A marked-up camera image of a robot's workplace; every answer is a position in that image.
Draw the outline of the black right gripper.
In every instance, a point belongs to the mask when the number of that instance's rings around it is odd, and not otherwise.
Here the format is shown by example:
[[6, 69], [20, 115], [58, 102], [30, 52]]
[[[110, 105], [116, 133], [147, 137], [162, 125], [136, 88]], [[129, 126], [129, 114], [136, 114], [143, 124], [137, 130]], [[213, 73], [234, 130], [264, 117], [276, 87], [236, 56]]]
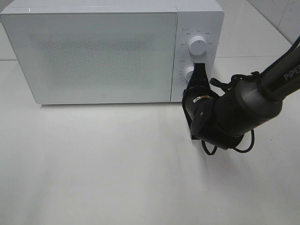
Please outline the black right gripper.
[[[191, 76], [192, 84], [209, 84], [205, 63], [195, 63]], [[218, 95], [210, 86], [188, 85], [181, 105], [192, 137], [203, 141], [214, 141], [218, 137], [215, 128], [215, 103]]]

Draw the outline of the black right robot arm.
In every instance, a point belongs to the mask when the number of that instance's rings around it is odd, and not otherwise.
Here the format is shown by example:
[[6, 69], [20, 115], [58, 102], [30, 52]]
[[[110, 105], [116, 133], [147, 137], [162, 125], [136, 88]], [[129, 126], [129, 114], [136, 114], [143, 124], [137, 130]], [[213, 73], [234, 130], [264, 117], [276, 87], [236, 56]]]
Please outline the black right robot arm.
[[300, 88], [300, 42], [263, 72], [235, 74], [229, 83], [208, 78], [196, 63], [184, 90], [182, 108], [193, 140], [215, 149], [237, 150], [244, 134], [277, 117], [283, 100]]

